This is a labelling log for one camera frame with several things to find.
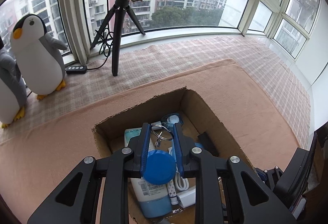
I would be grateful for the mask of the white USB charger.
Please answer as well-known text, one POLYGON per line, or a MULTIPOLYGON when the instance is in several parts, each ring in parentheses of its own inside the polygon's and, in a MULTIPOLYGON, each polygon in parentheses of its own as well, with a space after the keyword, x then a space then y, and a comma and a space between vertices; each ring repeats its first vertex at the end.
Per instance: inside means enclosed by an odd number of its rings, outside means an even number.
POLYGON ((196 186, 192 186, 185 191, 177 193, 177 199, 182 208, 194 205, 196 203, 196 186))

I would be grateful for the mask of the white blue lotion tube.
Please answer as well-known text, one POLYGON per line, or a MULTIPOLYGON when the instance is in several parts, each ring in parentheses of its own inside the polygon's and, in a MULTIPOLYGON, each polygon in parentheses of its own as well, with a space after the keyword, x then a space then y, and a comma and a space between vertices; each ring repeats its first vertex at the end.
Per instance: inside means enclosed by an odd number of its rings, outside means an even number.
MULTIPOLYGON (((152 141, 149 141, 147 154, 152 150, 157 149, 154 147, 152 141)), ((144 217, 161 217, 172 211, 166 184, 153 185, 143 177, 140 179, 132 178, 131 183, 144 217)))

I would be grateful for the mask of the round blue compact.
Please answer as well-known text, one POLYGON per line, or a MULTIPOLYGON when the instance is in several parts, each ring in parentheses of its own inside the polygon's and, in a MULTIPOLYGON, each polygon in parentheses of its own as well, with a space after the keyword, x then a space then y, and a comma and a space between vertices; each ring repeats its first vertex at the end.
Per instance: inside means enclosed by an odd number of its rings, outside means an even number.
POLYGON ((173 156, 162 150, 152 150, 147 157, 143 178, 153 185, 164 185, 170 182, 176 173, 176 162, 173 156))

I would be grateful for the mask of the blue sanitizer bottle keychain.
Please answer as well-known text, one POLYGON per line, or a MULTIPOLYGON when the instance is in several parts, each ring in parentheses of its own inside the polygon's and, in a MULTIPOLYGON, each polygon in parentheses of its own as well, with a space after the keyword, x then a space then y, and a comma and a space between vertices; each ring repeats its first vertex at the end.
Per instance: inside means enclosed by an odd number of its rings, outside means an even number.
POLYGON ((151 124, 151 133, 156 137, 155 148, 159 147, 162 141, 173 140, 173 128, 176 123, 183 124, 179 113, 167 114, 160 121, 151 124))

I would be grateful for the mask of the black lipstick tube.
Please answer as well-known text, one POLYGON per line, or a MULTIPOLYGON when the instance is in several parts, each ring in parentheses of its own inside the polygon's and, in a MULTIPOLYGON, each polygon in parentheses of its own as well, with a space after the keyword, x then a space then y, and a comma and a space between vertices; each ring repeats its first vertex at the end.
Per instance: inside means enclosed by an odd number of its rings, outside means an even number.
POLYGON ((219 152, 217 151, 214 143, 208 136, 207 132, 203 132, 202 134, 197 136, 198 143, 197 146, 199 146, 201 149, 204 149, 208 151, 212 156, 219 157, 219 152))

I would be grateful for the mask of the pink blanket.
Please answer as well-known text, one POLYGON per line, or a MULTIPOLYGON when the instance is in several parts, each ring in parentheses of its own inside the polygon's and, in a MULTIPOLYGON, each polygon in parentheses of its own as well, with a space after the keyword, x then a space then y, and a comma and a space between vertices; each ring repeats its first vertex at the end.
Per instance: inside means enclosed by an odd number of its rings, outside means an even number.
POLYGON ((99 157, 92 133, 97 123, 179 88, 193 90, 204 99, 254 166, 287 166, 298 147, 294 133, 261 87, 227 59, 109 96, 3 143, 1 196, 5 203, 26 223, 84 157, 99 157))

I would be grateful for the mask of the brown cardboard box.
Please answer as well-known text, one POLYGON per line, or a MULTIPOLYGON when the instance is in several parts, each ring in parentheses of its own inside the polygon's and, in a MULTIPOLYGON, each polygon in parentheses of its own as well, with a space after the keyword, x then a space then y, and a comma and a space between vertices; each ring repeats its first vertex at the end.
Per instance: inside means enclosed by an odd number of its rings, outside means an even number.
MULTIPOLYGON (((145 122, 150 124, 165 114, 177 111, 180 111, 186 120, 186 124, 181 125, 184 136, 192 138, 196 146, 198 143, 197 136, 207 132, 219 152, 219 157, 238 156, 254 170, 236 140, 202 97, 195 91, 185 88, 153 97, 140 105, 126 109, 100 122, 95 127, 95 134, 101 135, 105 139, 115 139, 123 134, 125 128, 142 127, 145 122)), ((101 158, 110 156, 105 151, 100 151, 100 155, 101 158)), ((195 205, 170 215, 169 220, 172 223, 195 223, 195 205)), ((147 219, 134 201, 129 185, 128 216, 129 219, 135 218, 138 223, 147 223, 147 219)))

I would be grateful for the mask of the large plush penguin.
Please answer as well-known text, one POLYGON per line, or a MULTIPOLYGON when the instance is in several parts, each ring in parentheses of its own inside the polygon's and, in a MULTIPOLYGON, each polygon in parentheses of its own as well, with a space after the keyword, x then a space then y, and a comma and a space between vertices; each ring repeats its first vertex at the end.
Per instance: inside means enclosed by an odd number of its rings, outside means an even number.
POLYGON ((27 91, 16 61, 1 41, 1 128, 25 116, 27 91))

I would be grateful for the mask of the pink plaid mat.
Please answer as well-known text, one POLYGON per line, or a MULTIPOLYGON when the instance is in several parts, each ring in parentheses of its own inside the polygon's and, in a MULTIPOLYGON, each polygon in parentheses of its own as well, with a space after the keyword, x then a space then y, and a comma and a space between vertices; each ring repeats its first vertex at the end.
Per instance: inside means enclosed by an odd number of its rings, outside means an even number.
POLYGON ((219 36, 195 39, 126 52, 120 55, 119 74, 111 62, 97 60, 91 71, 66 76, 66 87, 45 100, 28 97, 24 118, 1 130, 5 142, 41 124, 107 96, 223 59, 234 60, 266 92, 294 132, 307 146, 310 96, 290 67, 255 37, 219 36))

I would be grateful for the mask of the black inline remote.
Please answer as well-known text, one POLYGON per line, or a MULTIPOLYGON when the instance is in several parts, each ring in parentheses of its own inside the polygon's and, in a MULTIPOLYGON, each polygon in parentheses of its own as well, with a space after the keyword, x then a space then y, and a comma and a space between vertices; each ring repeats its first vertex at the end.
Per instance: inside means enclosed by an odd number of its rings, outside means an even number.
POLYGON ((67 74, 85 74, 88 70, 88 67, 86 65, 82 66, 70 66, 66 68, 67 74))

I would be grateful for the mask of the small plush penguin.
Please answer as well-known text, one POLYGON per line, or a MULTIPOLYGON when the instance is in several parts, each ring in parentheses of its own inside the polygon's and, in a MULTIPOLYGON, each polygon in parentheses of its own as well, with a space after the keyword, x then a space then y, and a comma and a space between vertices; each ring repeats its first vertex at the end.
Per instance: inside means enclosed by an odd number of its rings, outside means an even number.
POLYGON ((40 16, 22 17, 12 30, 10 43, 23 79, 37 100, 66 87, 61 51, 67 46, 50 35, 40 16))

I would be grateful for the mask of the black tripod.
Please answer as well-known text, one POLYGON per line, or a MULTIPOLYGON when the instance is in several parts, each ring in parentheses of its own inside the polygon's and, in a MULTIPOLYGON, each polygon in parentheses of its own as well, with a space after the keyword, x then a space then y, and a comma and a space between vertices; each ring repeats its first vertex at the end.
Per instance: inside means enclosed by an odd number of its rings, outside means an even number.
POLYGON ((133 9, 130 7, 130 2, 138 1, 142 0, 115 0, 114 5, 109 9, 102 21, 99 30, 96 30, 96 35, 91 44, 91 49, 97 44, 110 47, 112 55, 112 74, 114 77, 118 75, 122 29, 126 14, 131 18, 139 32, 145 35, 142 25, 137 19, 133 9))

